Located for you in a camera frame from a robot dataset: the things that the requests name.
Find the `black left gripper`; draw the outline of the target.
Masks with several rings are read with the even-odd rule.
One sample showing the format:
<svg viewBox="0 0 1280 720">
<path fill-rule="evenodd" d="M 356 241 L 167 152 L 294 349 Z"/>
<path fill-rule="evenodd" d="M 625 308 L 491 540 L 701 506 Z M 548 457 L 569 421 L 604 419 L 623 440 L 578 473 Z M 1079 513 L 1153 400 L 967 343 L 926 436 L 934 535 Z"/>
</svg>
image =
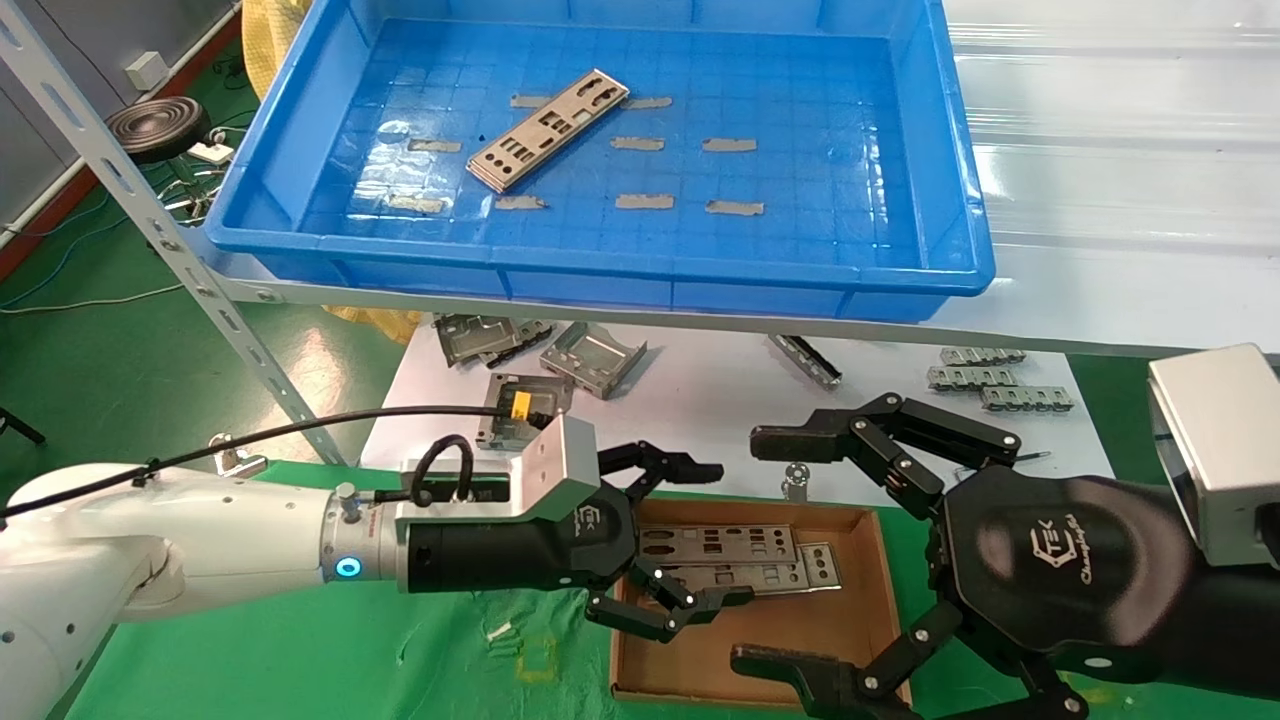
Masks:
<svg viewBox="0 0 1280 720">
<path fill-rule="evenodd" d="M 662 483 L 709 486 L 724 466 L 699 462 L 646 441 L 598 451 L 603 477 L 639 469 L 625 492 L 600 488 L 559 520 L 521 523 L 413 524 L 399 548 L 399 583 L 407 593 L 480 591 L 609 589 L 626 579 L 663 610 L 641 609 L 591 592 L 588 621 L 645 641 L 669 643 L 684 628 L 713 623 L 724 609 L 755 598 L 750 585 L 690 591 L 657 565 L 634 565 L 639 532 L 632 501 L 644 501 Z"/>
</svg>

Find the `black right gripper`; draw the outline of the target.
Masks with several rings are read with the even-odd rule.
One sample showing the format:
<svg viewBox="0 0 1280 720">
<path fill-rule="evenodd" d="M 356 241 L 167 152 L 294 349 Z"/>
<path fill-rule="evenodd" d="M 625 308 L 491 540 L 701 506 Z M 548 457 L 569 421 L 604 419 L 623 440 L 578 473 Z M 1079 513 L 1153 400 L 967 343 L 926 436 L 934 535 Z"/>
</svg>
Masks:
<svg viewBox="0 0 1280 720">
<path fill-rule="evenodd" d="M 911 448 L 975 470 L 1002 466 L 945 493 Z M 899 688 L 960 632 L 1000 671 L 1016 665 L 1027 697 L 959 719 L 1087 719 L 1087 701 L 1047 660 L 1111 683 L 1277 698 L 1274 568 L 1212 566 L 1169 489 L 1025 477 L 1009 468 L 1020 448 L 1011 432 L 896 393 L 817 409 L 799 427 L 755 427 L 756 460 L 850 461 L 915 519 L 940 515 L 940 588 L 969 615 L 940 601 L 868 667 L 737 644 L 731 669 L 790 685 L 813 719 L 918 719 Z"/>
</svg>

